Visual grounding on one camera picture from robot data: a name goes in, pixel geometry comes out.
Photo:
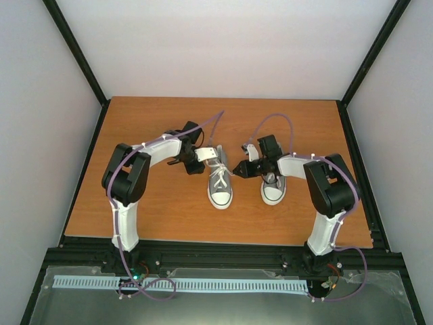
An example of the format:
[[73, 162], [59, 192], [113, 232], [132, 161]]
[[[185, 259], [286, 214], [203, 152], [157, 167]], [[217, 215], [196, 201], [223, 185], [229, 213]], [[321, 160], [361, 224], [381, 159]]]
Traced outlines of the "white shoelace of sneaker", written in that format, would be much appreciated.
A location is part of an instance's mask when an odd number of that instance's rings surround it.
[[274, 188], [282, 191], [286, 186], [286, 179], [284, 176], [268, 173], [265, 176], [264, 183], [265, 188]]
[[210, 193], [231, 193], [231, 172], [227, 168], [226, 164], [217, 158], [207, 160], [206, 164], [210, 168], [210, 177], [208, 182]]

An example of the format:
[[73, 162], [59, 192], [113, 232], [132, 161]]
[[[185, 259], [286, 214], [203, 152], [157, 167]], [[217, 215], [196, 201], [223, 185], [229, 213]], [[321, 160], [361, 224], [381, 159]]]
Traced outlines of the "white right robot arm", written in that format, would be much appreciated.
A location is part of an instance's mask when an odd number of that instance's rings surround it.
[[274, 135], [258, 139], [259, 150], [253, 144], [242, 146], [248, 158], [237, 164], [233, 173], [244, 179], [265, 177], [295, 177], [307, 183], [316, 218], [306, 245], [315, 256], [331, 253], [346, 217], [357, 208], [359, 187], [339, 154], [300, 156], [284, 154]]

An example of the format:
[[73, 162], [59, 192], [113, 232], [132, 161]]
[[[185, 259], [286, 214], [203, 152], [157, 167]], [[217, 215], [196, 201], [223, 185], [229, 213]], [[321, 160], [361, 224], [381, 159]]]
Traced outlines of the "grey sneaker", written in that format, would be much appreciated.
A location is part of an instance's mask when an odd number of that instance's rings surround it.
[[206, 162], [210, 168], [207, 193], [213, 207], [224, 210], [230, 206], [233, 199], [232, 173], [228, 168], [227, 155], [222, 145], [218, 145], [215, 150], [217, 157]]
[[285, 186], [285, 188], [281, 191], [278, 189], [274, 189], [274, 188], [265, 188], [264, 187], [264, 180], [265, 177], [261, 183], [261, 187], [260, 187], [260, 194], [261, 197], [264, 201], [265, 204], [270, 205], [270, 206], [275, 206], [277, 204], [279, 204], [284, 196], [286, 195], [286, 189], [287, 189], [287, 184]]

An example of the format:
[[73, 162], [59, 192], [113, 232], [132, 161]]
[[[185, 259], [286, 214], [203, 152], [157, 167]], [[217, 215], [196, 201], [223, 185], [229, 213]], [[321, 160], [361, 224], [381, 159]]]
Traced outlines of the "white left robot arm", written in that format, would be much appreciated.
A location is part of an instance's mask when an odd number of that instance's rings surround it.
[[139, 242], [137, 208], [143, 196], [150, 168], [172, 158], [168, 165], [182, 163], [189, 175], [202, 174], [203, 162], [195, 153], [202, 128], [188, 121], [182, 129], [169, 130], [159, 138], [135, 146], [118, 144], [101, 180], [113, 214], [113, 245], [121, 252], [117, 264], [125, 272], [136, 271], [141, 256], [133, 249]]

